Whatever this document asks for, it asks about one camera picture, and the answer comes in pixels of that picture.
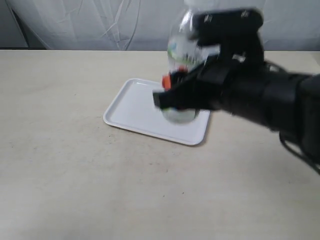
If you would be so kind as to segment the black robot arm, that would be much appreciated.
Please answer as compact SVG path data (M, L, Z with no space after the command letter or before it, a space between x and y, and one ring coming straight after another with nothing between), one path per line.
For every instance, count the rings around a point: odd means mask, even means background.
M199 34L196 40L201 47L219 44L219 55L172 73L173 86L153 94L155 106L228 112L279 132L319 163L320 77L270 70L257 33Z

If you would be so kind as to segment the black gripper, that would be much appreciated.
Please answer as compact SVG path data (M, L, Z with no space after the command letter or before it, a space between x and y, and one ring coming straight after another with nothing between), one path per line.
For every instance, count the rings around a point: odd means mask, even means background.
M223 94L233 78L264 64L264 49L258 32L243 35L198 36L199 47L218 45L211 55L187 72L177 70L162 77L163 92L153 92L154 105L161 110L212 110L211 103Z

